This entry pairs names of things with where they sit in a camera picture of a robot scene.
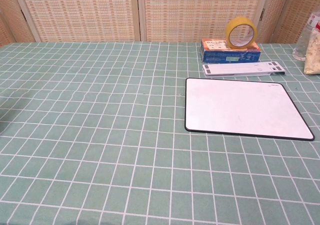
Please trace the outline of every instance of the whiteboard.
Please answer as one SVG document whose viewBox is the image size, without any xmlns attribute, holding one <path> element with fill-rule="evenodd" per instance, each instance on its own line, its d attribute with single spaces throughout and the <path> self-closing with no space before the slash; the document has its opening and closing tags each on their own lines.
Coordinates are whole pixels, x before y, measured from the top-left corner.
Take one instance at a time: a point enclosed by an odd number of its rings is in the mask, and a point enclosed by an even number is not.
<svg viewBox="0 0 320 225">
<path fill-rule="evenodd" d="M 280 83 L 187 78 L 185 129 L 313 141 L 313 133 Z"/>
</svg>

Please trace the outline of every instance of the yellow tape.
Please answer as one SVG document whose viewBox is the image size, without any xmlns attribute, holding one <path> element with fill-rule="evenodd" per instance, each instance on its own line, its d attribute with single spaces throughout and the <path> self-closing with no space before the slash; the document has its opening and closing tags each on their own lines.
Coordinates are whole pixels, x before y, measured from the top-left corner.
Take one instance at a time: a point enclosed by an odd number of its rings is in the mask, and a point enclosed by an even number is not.
<svg viewBox="0 0 320 225">
<path fill-rule="evenodd" d="M 249 26 L 249 33 L 244 38 L 232 39 L 230 38 L 233 30 L 239 26 Z M 246 49 L 252 44 L 257 37 L 257 29 L 252 21 L 248 18 L 239 16 L 232 19 L 225 27 L 225 39 L 228 46 L 232 49 Z"/>
</svg>

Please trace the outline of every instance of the cardboard box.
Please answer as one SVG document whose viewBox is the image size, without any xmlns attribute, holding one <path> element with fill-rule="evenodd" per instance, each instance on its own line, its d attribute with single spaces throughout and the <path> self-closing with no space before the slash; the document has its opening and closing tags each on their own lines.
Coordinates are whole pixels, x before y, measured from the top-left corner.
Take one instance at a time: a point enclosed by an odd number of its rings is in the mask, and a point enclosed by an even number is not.
<svg viewBox="0 0 320 225">
<path fill-rule="evenodd" d="M 201 41 L 200 55 L 204 63 L 255 63 L 260 54 L 261 50 L 255 42 L 246 49 L 231 49 L 223 39 L 203 38 Z"/>
</svg>

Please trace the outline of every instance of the black border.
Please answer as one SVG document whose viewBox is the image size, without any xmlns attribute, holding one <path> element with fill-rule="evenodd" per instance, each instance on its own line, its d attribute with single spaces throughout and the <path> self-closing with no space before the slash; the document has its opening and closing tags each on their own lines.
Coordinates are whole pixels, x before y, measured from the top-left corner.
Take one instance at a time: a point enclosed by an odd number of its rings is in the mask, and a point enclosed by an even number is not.
<svg viewBox="0 0 320 225">
<path fill-rule="evenodd" d="M 270 82 L 270 81 L 247 81 L 247 80 L 231 80 L 231 79 L 224 79 L 224 81 L 233 81 L 233 82 L 247 82 L 247 83 L 266 83 L 266 84 L 280 84 L 288 97 L 290 98 L 291 102 L 293 103 L 295 109 L 299 113 L 300 117 L 304 121 L 304 124 L 309 129 L 310 133 L 312 134 L 312 138 L 298 138 L 298 137 L 287 137 L 287 136 L 269 136 L 269 135 L 259 135 L 259 134 L 251 134 L 251 133 L 236 133 L 236 132 L 221 132 L 221 131 L 205 131 L 205 130 L 193 130 L 188 129 L 186 126 L 186 113 L 187 113 L 187 80 L 188 79 L 201 79 L 207 80 L 207 78 L 199 78 L 199 77 L 188 77 L 185 79 L 185 98 L 184 98 L 184 129 L 188 132 L 198 132 L 198 133 L 209 133 L 209 134 L 225 134 L 225 135 L 239 135 L 239 136 L 248 136 L 248 137 L 261 137 L 261 138 L 271 138 L 271 139 L 286 139 L 286 140 L 298 140 L 298 141 L 314 141 L 315 135 L 311 131 L 310 127 L 306 123 L 304 117 L 301 115 L 300 111 L 298 110 L 297 106 L 295 105 L 294 101 L 291 99 L 289 93 L 285 89 L 285 87 L 279 82 Z"/>
</svg>

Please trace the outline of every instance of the green tablecloth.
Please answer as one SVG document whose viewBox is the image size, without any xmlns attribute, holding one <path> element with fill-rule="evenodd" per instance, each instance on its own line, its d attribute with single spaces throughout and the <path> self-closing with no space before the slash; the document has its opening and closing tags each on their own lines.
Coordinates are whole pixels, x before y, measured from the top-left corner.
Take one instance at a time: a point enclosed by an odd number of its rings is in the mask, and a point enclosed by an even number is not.
<svg viewBox="0 0 320 225">
<path fill-rule="evenodd" d="M 0 48 L 0 224 L 320 224 L 320 77 L 261 47 L 315 141 L 187 132 L 198 43 Z"/>
</svg>

